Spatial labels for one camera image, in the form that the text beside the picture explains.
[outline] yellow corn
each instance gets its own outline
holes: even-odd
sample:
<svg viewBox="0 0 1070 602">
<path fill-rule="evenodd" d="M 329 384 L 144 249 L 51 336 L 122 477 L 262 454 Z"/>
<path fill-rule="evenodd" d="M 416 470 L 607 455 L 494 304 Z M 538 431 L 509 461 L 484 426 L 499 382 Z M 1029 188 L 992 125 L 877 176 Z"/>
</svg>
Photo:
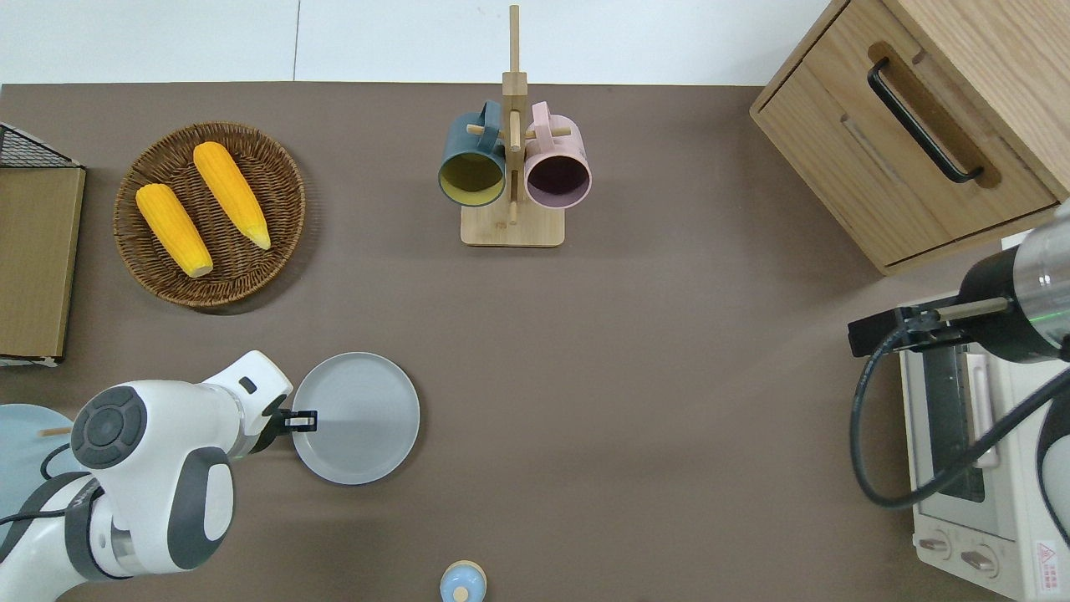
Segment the yellow corn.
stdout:
<svg viewBox="0 0 1070 602">
<path fill-rule="evenodd" d="M 197 144 L 194 148 L 194 165 L 238 231 L 260 248 L 271 248 L 268 221 L 260 203 L 226 146 L 219 142 Z"/>
<path fill-rule="evenodd" d="M 167 184 L 147 184 L 135 195 L 137 209 L 167 253 L 189 277 L 212 271 L 212 257 L 189 214 Z"/>
</svg>

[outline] round woven basket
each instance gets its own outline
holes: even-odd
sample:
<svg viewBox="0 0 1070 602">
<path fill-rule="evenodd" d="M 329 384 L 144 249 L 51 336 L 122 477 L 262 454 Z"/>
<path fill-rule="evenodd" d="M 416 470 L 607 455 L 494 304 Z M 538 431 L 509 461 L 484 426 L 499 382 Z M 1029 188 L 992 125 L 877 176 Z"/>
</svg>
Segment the round woven basket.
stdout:
<svg viewBox="0 0 1070 602">
<path fill-rule="evenodd" d="M 219 142 L 234 157 L 268 221 L 264 250 L 231 223 L 194 165 L 194 146 Z M 137 209 L 146 184 L 167 184 L 200 232 L 212 271 L 192 278 L 171 259 Z M 305 225 L 305 184 L 297 165 L 275 140 L 239 123 L 197 123 L 172 132 L 134 161 L 116 197 L 113 230 L 119 253 L 150 292 L 188 308 L 217 308 L 268 283 L 290 259 Z"/>
</svg>

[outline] black drawer handle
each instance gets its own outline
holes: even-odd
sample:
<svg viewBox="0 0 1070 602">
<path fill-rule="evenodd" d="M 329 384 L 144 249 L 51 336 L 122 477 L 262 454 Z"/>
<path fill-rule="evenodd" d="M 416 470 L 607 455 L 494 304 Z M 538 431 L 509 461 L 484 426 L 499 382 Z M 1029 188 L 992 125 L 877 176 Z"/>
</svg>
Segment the black drawer handle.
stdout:
<svg viewBox="0 0 1070 602">
<path fill-rule="evenodd" d="M 951 159 L 944 154 L 944 151 L 936 145 L 936 141 L 933 140 L 932 136 L 930 136 L 929 133 L 926 132 L 924 127 L 918 123 L 918 120 L 911 114 L 911 111 L 907 110 L 905 106 L 903 106 L 903 103 L 899 102 L 899 98 L 897 98 L 896 94 L 891 92 L 888 84 L 881 79 L 881 70 L 884 68 L 888 62 L 888 57 L 881 59 L 873 65 L 873 68 L 870 70 L 869 75 L 866 77 L 866 80 L 869 81 L 870 88 L 872 88 L 873 92 L 875 92 L 877 97 L 881 98 L 884 106 L 888 107 L 891 114 L 899 120 L 899 123 L 903 126 L 903 128 L 905 128 L 911 137 L 914 138 L 914 141 L 921 146 L 921 150 L 926 151 L 929 158 L 931 158 L 932 161 L 936 164 L 936 167 L 938 167 L 939 170 L 947 175 L 948 180 L 961 184 L 980 175 L 981 172 L 984 171 L 983 167 L 978 167 L 969 173 L 963 173 L 960 171 L 959 168 L 951 163 Z"/>
</svg>

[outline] white wall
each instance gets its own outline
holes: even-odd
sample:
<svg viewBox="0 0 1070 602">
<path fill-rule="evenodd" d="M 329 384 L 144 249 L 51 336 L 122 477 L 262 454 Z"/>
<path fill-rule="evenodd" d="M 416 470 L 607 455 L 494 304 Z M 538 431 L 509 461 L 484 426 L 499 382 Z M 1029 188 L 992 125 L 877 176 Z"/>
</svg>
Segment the white wall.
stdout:
<svg viewBox="0 0 1070 602">
<path fill-rule="evenodd" d="M 0 0 L 0 83 L 764 84 L 828 0 Z"/>
</svg>

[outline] wooden cabinet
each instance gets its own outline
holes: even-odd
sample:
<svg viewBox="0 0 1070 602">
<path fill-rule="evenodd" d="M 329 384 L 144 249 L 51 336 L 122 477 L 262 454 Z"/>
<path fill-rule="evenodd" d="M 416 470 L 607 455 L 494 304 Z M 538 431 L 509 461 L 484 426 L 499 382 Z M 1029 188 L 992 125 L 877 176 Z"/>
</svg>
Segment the wooden cabinet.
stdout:
<svg viewBox="0 0 1070 602">
<path fill-rule="evenodd" d="M 1070 196 L 1070 2 L 835 0 L 751 115 L 884 273 L 1034 227 Z"/>
</svg>

